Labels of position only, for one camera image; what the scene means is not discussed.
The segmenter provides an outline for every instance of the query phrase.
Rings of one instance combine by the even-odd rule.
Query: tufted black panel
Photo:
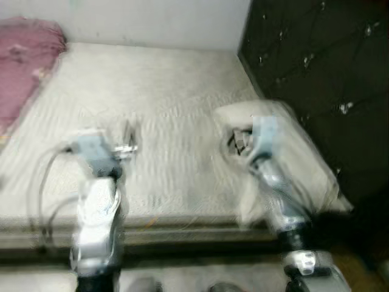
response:
[[[356,204],[388,185],[388,2],[253,0],[239,57]]]

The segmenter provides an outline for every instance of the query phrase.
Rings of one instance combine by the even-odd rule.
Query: quilted mattress surface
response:
[[[28,232],[38,218],[48,149],[90,127],[109,129],[119,144],[123,121],[134,117],[141,151],[125,165],[128,224],[136,217],[234,216],[240,176],[219,154],[212,112],[257,98],[232,53],[69,44],[0,155],[2,227]],[[55,214],[54,226],[75,222],[73,198],[87,177],[72,156],[55,160],[42,207],[45,218]]]

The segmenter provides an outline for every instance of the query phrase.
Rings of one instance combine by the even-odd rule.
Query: white wall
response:
[[[0,0],[0,19],[55,20],[69,41],[238,50],[250,0]]]

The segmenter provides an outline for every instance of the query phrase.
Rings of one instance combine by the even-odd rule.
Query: cable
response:
[[[47,234],[47,228],[46,228],[46,224],[44,222],[44,218],[43,218],[43,191],[44,191],[44,186],[46,185],[46,181],[47,181],[47,177],[49,176],[49,172],[52,168],[52,165],[54,163],[54,161],[56,160],[56,158],[60,155],[60,154],[63,154],[63,153],[68,153],[68,152],[71,152],[71,149],[69,147],[61,147],[61,146],[57,146],[57,147],[54,147],[54,148],[51,148],[49,149],[48,151],[45,151],[39,158],[38,158],[38,161],[36,163],[36,166],[34,168],[34,173],[32,175],[32,178],[30,180],[30,184],[29,184],[29,190],[33,190],[33,183],[35,182],[35,178],[36,178],[36,175],[40,173],[40,164],[41,164],[41,161],[44,159],[44,157],[46,155],[48,155],[49,153],[52,153],[50,159],[49,159],[49,162],[47,163],[46,165],[46,169],[44,171],[44,175],[43,175],[43,178],[40,182],[40,186],[39,186],[39,191],[38,191],[38,232],[39,232],[39,243],[43,245],[43,247],[45,248],[46,247],[46,234]],[[29,195],[29,192],[27,192],[27,202],[30,201],[30,195]],[[30,227],[32,229],[32,231],[35,231],[35,222],[34,222],[34,218],[31,214],[31,212],[29,210],[27,210],[27,214],[29,216],[29,221],[30,221]]]
[[[58,206],[55,208],[55,210],[52,212],[52,215],[49,217],[47,222],[44,224],[44,227],[46,228],[46,242],[50,243],[51,246],[54,246],[54,239],[53,239],[53,221],[55,217],[58,215],[60,210],[65,207],[68,204],[74,203],[78,201],[78,194],[72,195],[69,198],[64,199]]]

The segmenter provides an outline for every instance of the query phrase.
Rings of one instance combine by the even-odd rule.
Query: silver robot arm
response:
[[[136,146],[111,149],[102,132],[77,138],[72,151],[91,168],[94,178],[81,189],[77,228],[73,234],[71,267],[77,274],[77,292],[114,292],[122,264],[121,241],[126,196],[119,179],[122,159],[130,158]]]
[[[261,118],[253,125],[253,150],[248,156],[252,174],[268,186],[267,223],[283,247],[284,272],[291,279],[287,292],[350,292],[331,254],[316,248],[311,241],[309,211],[292,197],[293,182],[273,157],[277,135],[275,117]]]

